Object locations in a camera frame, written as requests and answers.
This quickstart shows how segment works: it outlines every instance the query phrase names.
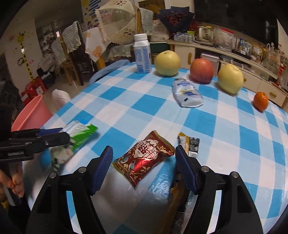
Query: finger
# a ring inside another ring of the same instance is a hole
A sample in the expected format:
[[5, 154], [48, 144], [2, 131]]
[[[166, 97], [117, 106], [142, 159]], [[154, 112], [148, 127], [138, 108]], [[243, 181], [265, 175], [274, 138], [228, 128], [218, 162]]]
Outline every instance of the finger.
[[2, 170], [0, 170], [0, 183], [7, 188], [14, 188], [12, 180]]
[[15, 193], [15, 194], [19, 194], [21, 191], [23, 191], [24, 190], [24, 183], [23, 183], [23, 181], [22, 182], [20, 182], [18, 185], [16, 185], [13, 189], [12, 189], [12, 191], [13, 191], [13, 193]]
[[17, 185], [23, 181], [23, 176], [20, 173], [16, 172], [12, 176], [12, 181], [13, 181], [13, 184]]
[[18, 197], [19, 198], [21, 198], [21, 197], [23, 197], [24, 196], [24, 191], [22, 191], [22, 192], [20, 192], [19, 194], [18, 194]]

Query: white milk bottle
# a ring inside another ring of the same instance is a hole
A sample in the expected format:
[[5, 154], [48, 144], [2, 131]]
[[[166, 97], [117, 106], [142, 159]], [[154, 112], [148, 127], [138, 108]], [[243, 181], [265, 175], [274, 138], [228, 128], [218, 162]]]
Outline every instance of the white milk bottle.
[[134, 35], [134, 54], [137, 65], [137, 73], [151, 72], [151, 52], [150, 43], [146, 33]]

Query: blue and white checkered tablecloth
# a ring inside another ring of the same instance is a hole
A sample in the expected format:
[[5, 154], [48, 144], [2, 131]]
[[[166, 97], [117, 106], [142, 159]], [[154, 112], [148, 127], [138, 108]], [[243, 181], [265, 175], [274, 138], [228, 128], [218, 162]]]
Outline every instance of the blue and white checkered tablecloth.
[[[188, 78], [180, 69], [176, 77]], [[135, 64], [123, 66], [88, 86], [60, 109], [45, 128], [63, 127], [73, 120], [85, 120], [98, 127], [91, 139], [64, 167], [72, 173], [99, 157], [106, 145], [114, 157], [123, 155], [152, 130], [178, 145], [183, 132], [200, 138], [198, 160], [217, 173], [238, 171], [245, 182], [261, 218], [264, 233], [275, 224], [288, 203], [288, 118], [269, 102], [264, 113], [252, 105], [254, 93], [242, 88], [231, 96], [217, 88], [216, 78], [209, 85], [195, 84], [204, 105], [181, 108], [172, 95], [174, 78], [137, 74]], [[39, 193], [48, 173], [50, 157], [46, 151], [25, 164], [25, 185], [29, 205]], [[154, 233], [166, 211], [175, 157], [155, 167], [134, 189], [110, 167], [93, 204], [106, 232], [111, 234]], [[215, 229], [221, 194], [217, 193], [209, 232]], [[195, 196], [188, 204], [191, 214]], [[70, 217], [75, 231], [77, 217], [68, 194]]]

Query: yellow apple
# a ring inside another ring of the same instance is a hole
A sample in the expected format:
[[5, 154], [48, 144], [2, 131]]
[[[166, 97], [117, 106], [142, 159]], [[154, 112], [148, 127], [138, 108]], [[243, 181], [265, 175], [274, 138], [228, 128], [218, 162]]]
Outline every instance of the yellow apple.
[[174, 51], [166, 50], [156, 56], [154, 66], [160, 75], [174, 76], [181, 66], [180, 58]]
[[220, 88], [228, 93], [238, 93], [243, 87], [243, 73], [233, 64], [222, 65], [217, 77]]

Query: crushed plastic bottle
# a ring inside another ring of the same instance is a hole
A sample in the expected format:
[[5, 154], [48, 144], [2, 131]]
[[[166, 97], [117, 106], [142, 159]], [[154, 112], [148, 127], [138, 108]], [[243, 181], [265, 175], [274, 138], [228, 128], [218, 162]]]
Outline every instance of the crushed plastic bottle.
[[203, 97], [188, 80], [183, 78], [173, 81], [173, 96], [182, 107], [199, 107], [203, 104]]

